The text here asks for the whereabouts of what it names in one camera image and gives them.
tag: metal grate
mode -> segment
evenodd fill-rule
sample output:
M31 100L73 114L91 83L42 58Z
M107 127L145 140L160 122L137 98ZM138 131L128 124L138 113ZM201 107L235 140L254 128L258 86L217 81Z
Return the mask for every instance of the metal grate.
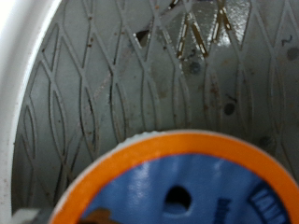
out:
M228 133L298 179L298 12L296 0L63 1L23 100L13 210L55 205L97 157L153 130Z

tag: blue label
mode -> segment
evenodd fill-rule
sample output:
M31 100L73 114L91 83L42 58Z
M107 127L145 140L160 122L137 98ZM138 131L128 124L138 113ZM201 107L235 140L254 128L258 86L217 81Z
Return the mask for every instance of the blue label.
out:
M265 183L258 185L248 198L264 224L290 224L289 216L280 198Z
M110 211L112 223L121 224L291 223L280 198L260 177L199 154L148 161L117 176L82 218L101 209Z

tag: white metal surface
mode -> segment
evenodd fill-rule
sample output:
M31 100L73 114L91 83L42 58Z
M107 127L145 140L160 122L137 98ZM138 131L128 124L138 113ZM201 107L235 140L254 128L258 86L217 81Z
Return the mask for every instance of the white metal surface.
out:
M0 1L0 223L11 217L11 168L21 102L37 50L61 0Z
M16 212L9 222L10 224L30 223L38 214L38 209L21 209Z

